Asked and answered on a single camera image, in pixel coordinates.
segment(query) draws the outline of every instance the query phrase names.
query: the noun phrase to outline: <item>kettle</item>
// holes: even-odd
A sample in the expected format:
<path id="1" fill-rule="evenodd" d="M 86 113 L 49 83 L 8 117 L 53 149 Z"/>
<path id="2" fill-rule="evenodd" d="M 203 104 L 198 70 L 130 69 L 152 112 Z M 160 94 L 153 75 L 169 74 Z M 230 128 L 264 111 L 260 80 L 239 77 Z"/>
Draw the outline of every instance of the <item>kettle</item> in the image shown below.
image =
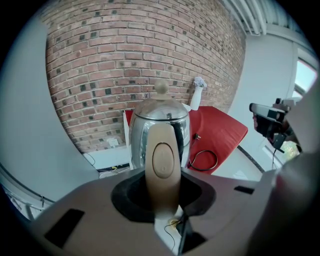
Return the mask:
<path id="1" fill-rule="evenodd" d="M 151 126 L 169 124 L 174 129 L 180 164 L 186 167 L 190 157 L 191 126 L 189 112 L 167 94 L 169 85 L 160 80 L 154 85 L 156 95 L 145 99 L 133 111 L 129 128 L 129 145 L 134 169 L 146 164 L 147 140 Z"/>

